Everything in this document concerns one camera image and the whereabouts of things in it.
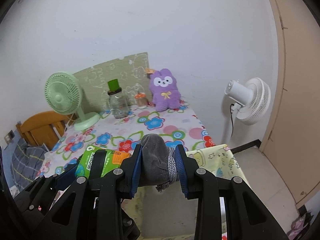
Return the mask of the cotton swab container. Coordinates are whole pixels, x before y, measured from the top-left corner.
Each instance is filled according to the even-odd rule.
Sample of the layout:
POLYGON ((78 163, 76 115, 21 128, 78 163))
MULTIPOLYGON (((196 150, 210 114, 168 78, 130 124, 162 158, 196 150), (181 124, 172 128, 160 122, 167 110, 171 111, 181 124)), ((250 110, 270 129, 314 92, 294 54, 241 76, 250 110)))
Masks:
POLYGON ((138 92, 135 95, 135 102, 138 108, 144 109, 148 106, 148 99, 144 93, 138 92))

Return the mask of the yellow cartoon storage box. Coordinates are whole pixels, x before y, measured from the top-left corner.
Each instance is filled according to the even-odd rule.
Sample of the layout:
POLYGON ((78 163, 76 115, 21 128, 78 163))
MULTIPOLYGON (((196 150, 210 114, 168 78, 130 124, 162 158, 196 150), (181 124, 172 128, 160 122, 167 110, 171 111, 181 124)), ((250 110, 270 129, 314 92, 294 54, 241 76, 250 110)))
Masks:
MULTIPOLYGON (((228 145, 217 145, 188 151, 200 168, 216 177, 231 179, 234 176, 247 181, 228 145)), ((122 202, 123 210, 140 230, 139 239, 193 239, 196 226, 197 200, 188 200, 180 182, 157 191, 155 186, 138 188, 132 200, 122 202)))

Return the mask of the green tissue pack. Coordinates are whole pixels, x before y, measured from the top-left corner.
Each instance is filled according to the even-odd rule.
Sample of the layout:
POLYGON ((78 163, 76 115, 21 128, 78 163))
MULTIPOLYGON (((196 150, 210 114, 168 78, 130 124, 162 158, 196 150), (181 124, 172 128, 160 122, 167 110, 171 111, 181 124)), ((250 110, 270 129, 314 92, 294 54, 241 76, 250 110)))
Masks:
POLYGON ((103 177, 108 172, 120 168, 123 160, 129 157, 130 153, 89 145, 76 168, 75 176, 88 179, 103 177))

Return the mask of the wall power socket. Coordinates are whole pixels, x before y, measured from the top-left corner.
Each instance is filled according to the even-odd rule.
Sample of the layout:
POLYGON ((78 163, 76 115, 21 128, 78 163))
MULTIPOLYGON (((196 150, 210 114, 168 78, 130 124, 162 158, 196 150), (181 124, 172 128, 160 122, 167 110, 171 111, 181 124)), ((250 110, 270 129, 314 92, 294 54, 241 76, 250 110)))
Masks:
POLYGON ((9 144, 15 137, 15 133, 11 130, 7 135, 5 135, 4 140, 7 144, 9 144))

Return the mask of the white standing fan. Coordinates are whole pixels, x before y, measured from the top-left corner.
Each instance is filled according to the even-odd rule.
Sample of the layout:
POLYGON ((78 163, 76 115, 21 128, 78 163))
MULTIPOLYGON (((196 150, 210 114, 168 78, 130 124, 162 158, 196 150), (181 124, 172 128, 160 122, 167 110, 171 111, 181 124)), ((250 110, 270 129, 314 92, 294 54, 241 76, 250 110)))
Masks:
POLYGON ((262 140, 266 131, 271 89, 259 77, 240 83, 229 80, 221 105, 225 118, 221 142, 233 146, 262 140))

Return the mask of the grey sock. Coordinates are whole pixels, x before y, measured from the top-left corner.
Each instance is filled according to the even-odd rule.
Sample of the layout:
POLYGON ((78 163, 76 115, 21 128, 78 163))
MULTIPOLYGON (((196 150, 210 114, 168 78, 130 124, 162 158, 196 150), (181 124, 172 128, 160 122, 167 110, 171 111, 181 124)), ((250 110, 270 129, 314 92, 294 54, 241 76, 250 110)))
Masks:
POLYGON ((142 171, 139 186, 155 186, 161 192, 179 181, 175 149, 168 147, 162 137, 147 134, 141 140, 142 171))

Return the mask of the green patterned foam board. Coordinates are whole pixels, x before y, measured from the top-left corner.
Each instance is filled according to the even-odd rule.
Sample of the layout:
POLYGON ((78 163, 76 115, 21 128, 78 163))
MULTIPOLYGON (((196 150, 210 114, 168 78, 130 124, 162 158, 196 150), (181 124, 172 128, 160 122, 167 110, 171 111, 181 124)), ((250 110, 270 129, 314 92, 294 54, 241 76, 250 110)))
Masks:
POLYGON ((103 62, 74 73, 83 90, 81 103, 83 111, 102 112, 110 108, 108 81, 114 79, 118 80, 129 105, 136 103, 137 93, 144 93, 151 101, 150 79, 145 72, 146 68, 149 68, 149 59, 147 52, 144 52, 103 62))

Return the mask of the grey plaid pillow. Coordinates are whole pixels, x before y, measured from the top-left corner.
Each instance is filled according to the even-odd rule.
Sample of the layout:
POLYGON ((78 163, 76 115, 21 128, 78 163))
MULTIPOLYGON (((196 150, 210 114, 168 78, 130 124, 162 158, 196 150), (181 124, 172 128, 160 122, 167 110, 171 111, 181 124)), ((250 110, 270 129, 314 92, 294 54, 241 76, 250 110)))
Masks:
POLYGON ((25 189, 38 176, 46 152, 48 148, 45 144, 33 147, 23 138, 19 139, 10 165, 14 184, 19 191, 25 189))

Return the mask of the green desk fan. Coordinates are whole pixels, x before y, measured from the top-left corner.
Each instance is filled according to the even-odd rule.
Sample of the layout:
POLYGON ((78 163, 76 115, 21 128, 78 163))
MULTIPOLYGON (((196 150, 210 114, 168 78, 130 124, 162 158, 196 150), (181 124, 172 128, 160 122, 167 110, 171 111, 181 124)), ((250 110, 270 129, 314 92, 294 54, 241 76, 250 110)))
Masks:
POLYGON ((82 131, 95 125, 100 115, 95 112, 84 113, 82 109, 82 87, 79 80, 67 72, 57 72, 48 77, 44 86, 44 96, 52 109, 61 115, 76 113, 73 123, 76 131, 82 131))

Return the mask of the beige door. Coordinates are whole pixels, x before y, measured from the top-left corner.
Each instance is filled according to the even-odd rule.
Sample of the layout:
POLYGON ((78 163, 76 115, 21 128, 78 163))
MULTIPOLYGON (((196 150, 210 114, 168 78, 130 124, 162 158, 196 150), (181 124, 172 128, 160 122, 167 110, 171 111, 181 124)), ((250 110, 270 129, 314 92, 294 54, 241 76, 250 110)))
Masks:
POLYGON ((319 191, 319 25, 303 0, 269 2, 278 77, 260 150, 300 207, 319 191))

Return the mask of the floral tablecloth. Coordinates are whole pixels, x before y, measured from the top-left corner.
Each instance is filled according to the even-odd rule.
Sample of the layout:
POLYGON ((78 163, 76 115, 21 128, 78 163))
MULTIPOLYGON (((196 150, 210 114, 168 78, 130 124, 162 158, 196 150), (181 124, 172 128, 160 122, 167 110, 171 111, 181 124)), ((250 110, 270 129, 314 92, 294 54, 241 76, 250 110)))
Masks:
POLYGON ((37 174, 45 177, 61 174, 68 164, 76 162, 88 146, 131 153, 142 137, 149 133, 160 135, 169 147, 181 144, 186 151, 215 145, 185 101, 179 108, 164 112, 158 112, 152 106, 144 109, 132 106, 128 116, 122 119, 116 119, 111 111, 106 110, 100 113, 99 121, 88 129, 76 131, 70 126, 53 149, 44 155, 37 174))

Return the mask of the purple plush bunny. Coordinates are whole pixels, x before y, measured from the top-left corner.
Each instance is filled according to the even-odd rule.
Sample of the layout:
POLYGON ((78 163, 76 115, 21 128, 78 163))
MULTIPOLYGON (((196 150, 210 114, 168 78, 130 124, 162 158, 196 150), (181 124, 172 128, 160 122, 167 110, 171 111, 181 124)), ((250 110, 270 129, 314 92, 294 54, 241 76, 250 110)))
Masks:
POLYGON ((177 81, 167 68, 150 75, 149 89, 156 111, 180 108, 181 94, 177 88, 177 81))

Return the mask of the glass mason jar mug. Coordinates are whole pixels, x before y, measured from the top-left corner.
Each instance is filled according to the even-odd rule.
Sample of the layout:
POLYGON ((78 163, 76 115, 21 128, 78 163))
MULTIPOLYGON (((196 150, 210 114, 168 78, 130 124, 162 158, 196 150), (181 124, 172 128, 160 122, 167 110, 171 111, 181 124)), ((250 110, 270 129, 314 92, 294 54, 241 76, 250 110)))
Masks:
POLYGON ((113 116, 116 119, 127 117, 129 115, 130 108, 127 103, 127 97, 123 93, 118 79, 110 80, 107 84, 108 104, 113 116))

